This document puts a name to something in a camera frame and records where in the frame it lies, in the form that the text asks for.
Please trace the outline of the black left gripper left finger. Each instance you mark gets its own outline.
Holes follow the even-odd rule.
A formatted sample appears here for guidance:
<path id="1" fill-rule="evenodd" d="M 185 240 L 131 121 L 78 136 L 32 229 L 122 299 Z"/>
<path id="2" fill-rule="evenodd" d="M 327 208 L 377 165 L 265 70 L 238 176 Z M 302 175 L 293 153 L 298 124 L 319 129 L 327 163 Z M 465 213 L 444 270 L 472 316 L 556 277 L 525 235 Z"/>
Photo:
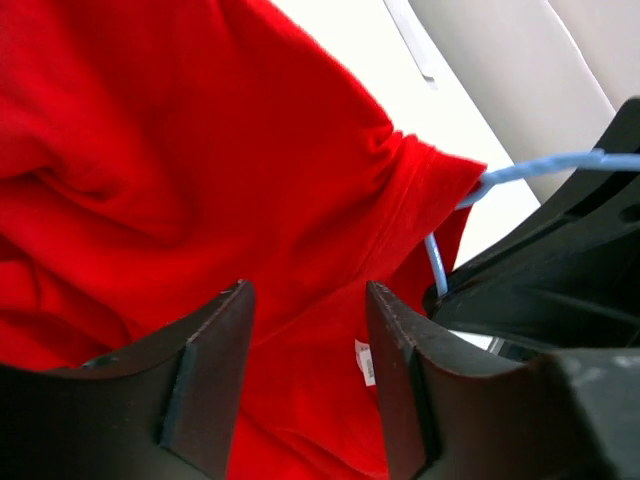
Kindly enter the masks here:
<path id="1" fill-rule="evenodd" d="M 223 479 L 255 310 L 251 283 L 140 341 L 61 369 L 55 469 L 69 479 Z"/>

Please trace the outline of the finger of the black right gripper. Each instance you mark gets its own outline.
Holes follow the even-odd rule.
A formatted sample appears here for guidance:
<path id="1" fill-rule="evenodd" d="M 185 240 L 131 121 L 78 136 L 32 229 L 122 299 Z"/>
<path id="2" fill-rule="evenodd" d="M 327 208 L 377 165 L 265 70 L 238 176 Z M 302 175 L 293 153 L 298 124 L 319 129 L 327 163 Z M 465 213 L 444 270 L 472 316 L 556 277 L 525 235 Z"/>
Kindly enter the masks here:
<path id="1" fill-rule="evenodd" d="M 542 352 L 639 345 L 639 175 L 576 171 L 504 239 L 423 296 L 450 330 Z"/>

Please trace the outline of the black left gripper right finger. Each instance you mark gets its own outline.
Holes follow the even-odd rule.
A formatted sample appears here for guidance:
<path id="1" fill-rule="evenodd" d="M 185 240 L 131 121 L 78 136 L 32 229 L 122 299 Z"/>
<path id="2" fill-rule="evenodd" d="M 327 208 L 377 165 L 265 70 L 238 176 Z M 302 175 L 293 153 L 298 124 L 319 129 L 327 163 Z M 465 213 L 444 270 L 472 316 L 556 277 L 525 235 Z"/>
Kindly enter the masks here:
<path id="1" fill-rule="evenodd" d="M 543 479 L 536 381 L 522 364 L 460 339 L 386 286 L 366 317 L 393 479 Z"/>

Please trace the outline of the blue wire hanger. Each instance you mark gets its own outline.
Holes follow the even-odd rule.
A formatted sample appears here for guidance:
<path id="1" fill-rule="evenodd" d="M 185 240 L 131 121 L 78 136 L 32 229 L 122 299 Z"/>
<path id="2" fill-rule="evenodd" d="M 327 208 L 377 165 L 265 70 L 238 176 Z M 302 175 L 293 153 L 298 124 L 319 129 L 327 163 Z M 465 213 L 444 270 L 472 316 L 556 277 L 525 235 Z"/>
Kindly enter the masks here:
<path id="1" fill-rule="evenodd" d="M 546 201 L 532 196 L 528 181 L 569 173 Z M 479 185 L 458 206 L 458 213 L 480 205 L 480 222 L 472 230 L 465 262 L 485 261 L 548 229 L 579 219 L 616 195 L 639 174 L 637 153 L 556 154 L 484 173 Z"/>

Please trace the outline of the red t shirt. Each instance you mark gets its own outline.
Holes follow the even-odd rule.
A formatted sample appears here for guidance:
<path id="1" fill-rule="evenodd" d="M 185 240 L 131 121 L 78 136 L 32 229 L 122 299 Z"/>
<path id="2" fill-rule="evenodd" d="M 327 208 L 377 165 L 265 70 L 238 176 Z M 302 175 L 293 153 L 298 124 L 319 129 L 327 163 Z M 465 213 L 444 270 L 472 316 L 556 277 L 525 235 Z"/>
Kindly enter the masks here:
<path id="1" fill-rule="evenodd" d="M 245 279 L 230 477 L 385 479 L 366 284 L 418 308 L 483 170 L 270 2 L 5 1 L 1 359 L 77 367 Z"/>

